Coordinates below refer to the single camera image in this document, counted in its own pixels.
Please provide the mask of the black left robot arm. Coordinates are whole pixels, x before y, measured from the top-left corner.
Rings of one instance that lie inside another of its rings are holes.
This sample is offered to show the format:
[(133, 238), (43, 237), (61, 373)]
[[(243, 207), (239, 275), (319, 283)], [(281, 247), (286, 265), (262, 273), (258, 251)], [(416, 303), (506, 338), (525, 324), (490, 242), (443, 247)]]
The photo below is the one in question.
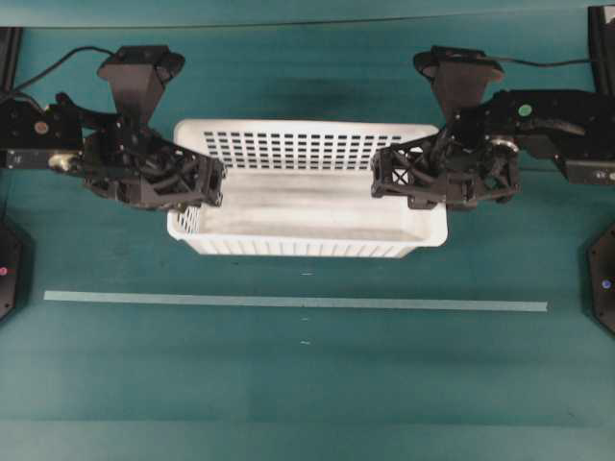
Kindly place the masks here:
[(2, 102), (1, 166), (53, 171), (100, 198), (163, 211), (221, 206), (227, 174), (217, 158), (120, 113), (81, 108), (64, 93), (47, 109), (23, 95)]

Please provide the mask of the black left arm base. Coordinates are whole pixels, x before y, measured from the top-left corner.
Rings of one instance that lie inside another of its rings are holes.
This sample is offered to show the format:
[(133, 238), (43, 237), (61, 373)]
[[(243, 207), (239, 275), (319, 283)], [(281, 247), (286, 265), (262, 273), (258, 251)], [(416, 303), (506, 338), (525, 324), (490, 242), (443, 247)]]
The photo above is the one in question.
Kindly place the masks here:
[(30, 301), (35, 240), (8, 217), (1, 219), (1, 324)]

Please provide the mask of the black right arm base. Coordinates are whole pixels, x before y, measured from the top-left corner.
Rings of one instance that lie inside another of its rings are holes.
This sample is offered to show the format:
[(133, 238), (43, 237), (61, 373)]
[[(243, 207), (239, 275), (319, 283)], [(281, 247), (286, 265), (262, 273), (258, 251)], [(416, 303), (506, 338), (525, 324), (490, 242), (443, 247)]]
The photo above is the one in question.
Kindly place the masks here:
[(596, 238), (587, 250), (594, 319), (614, 335), (614, 225)]

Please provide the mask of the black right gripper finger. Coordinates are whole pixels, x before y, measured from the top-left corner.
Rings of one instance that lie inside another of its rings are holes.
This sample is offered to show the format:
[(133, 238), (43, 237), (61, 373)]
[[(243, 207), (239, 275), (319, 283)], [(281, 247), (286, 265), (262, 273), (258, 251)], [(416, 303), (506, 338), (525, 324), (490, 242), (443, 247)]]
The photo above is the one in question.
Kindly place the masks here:
[(430, 150), (429, 139), (380, 148), (370, 160), (371, 197), (406, 197), (410, 209), (435, 208), (435, 202), (426, 195), (435, 182), (429, 163)]

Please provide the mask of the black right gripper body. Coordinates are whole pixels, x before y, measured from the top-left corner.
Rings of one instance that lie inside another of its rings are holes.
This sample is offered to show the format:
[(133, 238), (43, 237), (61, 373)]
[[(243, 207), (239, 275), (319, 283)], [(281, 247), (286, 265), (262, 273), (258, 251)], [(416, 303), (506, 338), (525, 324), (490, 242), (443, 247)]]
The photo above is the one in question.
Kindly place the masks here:
[(422, 207), (471, 210), (510, 201), (519, 190), (514, 117), (498, 109), (465, 109), (422, 140)]

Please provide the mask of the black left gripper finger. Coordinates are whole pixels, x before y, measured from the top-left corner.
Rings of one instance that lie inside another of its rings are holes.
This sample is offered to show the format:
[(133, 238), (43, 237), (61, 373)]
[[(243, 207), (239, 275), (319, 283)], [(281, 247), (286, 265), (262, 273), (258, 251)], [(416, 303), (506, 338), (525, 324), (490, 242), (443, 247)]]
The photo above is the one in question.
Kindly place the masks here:
[(219, 158), (186, 153), (178, 171), (181, 202), (192, 206), (222, 206), (226, 165)]

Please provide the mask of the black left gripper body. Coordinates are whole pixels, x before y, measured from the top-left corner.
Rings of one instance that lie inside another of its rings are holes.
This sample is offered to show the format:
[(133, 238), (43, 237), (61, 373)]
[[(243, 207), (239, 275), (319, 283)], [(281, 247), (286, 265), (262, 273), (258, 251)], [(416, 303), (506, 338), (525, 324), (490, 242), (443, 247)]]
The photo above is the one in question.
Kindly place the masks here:
[(83, 185), (95, 195), (147, 210), (192, 205), (192, 154), (118, 114), (80, 115), (91, 134), (79, 160)]

